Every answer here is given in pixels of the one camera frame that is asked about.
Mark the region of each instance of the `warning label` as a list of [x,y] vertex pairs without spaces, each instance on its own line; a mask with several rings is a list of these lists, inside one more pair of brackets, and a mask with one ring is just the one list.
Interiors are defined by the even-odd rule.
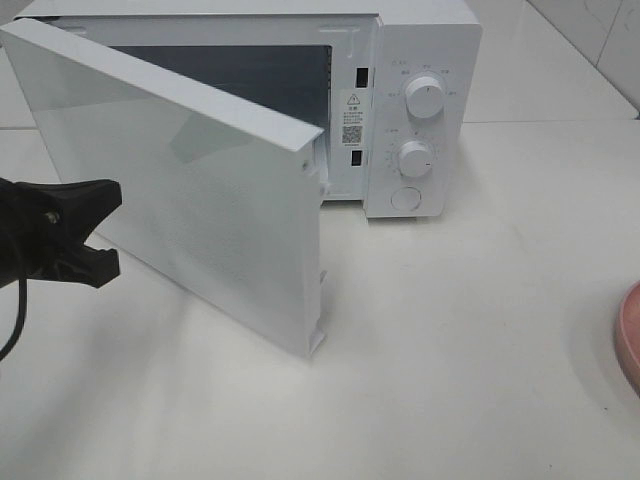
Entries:
[[342,120],[342,144],[349,147],[362,145],[364,127],[369,115],[369,92],[342,90],[340,108]]

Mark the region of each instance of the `microwave oven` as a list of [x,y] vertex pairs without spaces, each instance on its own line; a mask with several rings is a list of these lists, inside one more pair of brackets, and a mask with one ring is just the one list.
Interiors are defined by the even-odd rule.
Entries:
[[462,0],[35,0],[0,40],[105,237],[285,349],[322,339],[319,208],[443,209],[481,27]]

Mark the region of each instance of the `black cable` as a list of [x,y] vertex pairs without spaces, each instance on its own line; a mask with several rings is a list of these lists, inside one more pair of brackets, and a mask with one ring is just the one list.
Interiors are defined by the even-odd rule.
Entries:
[[24,259],[22,258],[22,252],[15,238],[11,236],[2,225],[0,225],[0,230],[2,230],[2,233],[4,233],[9,240],[18,268],[18,314],[16,315],[16,323],[9,340],[7,340],[7,343],[0,350],[0,362],[2,362],[11,350],[13,350],[13,347],[16,346],[16,343],[18,343],[22,329],[24,328],[25,319],[27,318],[27,272]]

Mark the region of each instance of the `white countertop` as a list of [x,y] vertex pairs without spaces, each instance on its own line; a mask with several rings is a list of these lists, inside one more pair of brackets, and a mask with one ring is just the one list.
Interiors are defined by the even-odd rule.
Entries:
[[[632,119],[638,112],[524,0],[468,0],[484,36],[465,121]],[[34,122],[0,50],[0,128]]]
[[[323,208],[310,363],[122,252],[99,291],[32,282],[0,368],[0,478],[637,478],[612,325],[640,278],[639,138],[467,124],[441,218]],[[54,178],[36,132],[0,146],[0,175]]]

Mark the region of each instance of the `open microwave door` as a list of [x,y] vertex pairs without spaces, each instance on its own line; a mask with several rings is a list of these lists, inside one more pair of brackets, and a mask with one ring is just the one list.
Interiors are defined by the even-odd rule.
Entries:
[[99,232],[309,355],[322,129],[39,21],[0,38],[61,180],[120,182],[123,206]]

